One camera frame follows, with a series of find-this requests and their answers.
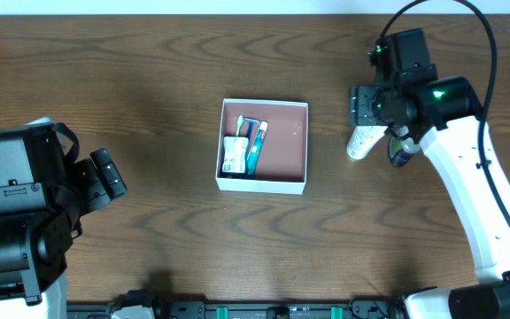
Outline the teal toothpaste tube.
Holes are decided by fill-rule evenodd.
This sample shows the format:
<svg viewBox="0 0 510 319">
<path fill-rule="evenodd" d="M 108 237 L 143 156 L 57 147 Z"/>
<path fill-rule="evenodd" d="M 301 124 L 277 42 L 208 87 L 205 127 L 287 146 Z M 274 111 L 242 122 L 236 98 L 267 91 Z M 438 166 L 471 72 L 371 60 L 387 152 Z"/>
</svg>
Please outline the teal toothpaste tube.
<svg viewBox="0 0 510 319">
<path fill-rule="evenodd" d="M 246 160 L 246 174 L 248 176 L 254 176 L 256 168 L 259 162 L 259 155 L 265 140 L 265 136 L 268 129 L 268 122 L 262 121 L 258 127 L 257 134 L 250 148 L 250 151 Z"/>
</svg>

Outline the green and white packet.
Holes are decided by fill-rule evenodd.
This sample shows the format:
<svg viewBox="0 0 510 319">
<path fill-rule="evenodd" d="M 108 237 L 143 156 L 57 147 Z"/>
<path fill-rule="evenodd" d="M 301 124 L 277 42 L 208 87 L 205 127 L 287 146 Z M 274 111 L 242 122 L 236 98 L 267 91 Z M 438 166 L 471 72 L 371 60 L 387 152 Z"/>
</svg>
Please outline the green and white packet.
<svg viewBox="0 0 510 319">
<path fill-rule="evenodd" d="M 224 137 L 224 158 L 221 171 L 225 174 L 244 174 L 249 139 L 243 136 Z"/>
</svg>

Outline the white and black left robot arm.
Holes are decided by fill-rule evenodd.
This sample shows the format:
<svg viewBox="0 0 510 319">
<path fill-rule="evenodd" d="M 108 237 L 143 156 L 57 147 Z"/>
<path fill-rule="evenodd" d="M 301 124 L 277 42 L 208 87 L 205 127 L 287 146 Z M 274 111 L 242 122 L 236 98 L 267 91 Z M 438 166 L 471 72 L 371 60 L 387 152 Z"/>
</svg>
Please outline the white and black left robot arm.
<svg viewBox="0 0 510 319">
<path fill-rule="evenodd" d="M 0 318 L 66 317 L 66 252 L 81 218 L 127 193 L 105 148 L 79 151 L 50 118 L 0 131 Z"/>
</svg>

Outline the clear spray bottle dark liquid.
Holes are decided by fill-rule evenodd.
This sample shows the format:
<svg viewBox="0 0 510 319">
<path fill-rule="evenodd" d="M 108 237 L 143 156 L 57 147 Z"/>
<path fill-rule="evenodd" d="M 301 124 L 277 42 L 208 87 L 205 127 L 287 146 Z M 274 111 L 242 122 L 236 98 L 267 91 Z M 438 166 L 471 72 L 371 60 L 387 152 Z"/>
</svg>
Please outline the clear spray bottle dark liquid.
<svg viewBox="0 0 510 319">
<path fill-rule="evenodd" d="M 410 159 L 420 151 L 421 146 L 416 144 L 412 138 L 399 140 L 392 137 L 389 141 L 388 155 L 390 163 L 394 167 L 403 167 Z"/>
</svg>

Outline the white cream tube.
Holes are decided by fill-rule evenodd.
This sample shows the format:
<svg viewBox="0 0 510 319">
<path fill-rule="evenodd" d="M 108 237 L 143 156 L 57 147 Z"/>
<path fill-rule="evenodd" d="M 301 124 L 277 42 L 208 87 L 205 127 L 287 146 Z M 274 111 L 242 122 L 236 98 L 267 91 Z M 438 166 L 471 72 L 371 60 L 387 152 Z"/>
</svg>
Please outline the white cream tube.
<svg viewBox="0 0 510 319">
<path fill-rule="evenodd" d="M 358 126 L 346 146 L 346 153 L 352 160 L 363 160 L 373 147 L 385 136 L 384 126 Z"/>
</svg>

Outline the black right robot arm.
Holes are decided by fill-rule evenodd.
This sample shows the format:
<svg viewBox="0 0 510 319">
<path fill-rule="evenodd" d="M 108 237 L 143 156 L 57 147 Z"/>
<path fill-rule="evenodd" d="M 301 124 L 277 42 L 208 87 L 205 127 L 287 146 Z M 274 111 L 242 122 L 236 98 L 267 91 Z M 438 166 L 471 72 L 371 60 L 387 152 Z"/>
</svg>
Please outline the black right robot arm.
<svg viewBox="0 0 510 319">
<path fill-rule="evenodd" d="M 391 318 L 510 318 L 510 184 L 469 81 L 441 79 L 412 29 L 376 40 L 375 83 L 350 91 L 350 124 L 421 148 L 442 179 L 471 250 L 477 284 L 407 292 Z"/>
</svg>

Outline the blue disposable razor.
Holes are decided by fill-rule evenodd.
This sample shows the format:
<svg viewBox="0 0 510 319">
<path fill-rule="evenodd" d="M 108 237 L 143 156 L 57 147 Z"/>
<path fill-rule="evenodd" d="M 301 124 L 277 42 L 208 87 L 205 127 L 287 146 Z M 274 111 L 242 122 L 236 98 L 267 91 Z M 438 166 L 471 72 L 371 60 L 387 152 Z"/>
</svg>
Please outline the blue disposable razor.
<svg viewBox="0 0 510 319">
<path fill-rule="evenodd" d="M 259 125 L 261 123 L 261 120 L 258 120 L 258 119 L 253 119 L 253 118 L 249 118 L 249 117 L 244 117 L 243 118 L 243 121 L 246 122 L 248 124 L 248 129 L 247 129 L 247 132 L 246 132 L 246 135 L 245 137 L 250 139 L 251 138 L 251 132 L 253 130 L 253 127 L 255 125 Z"/>
</svg>

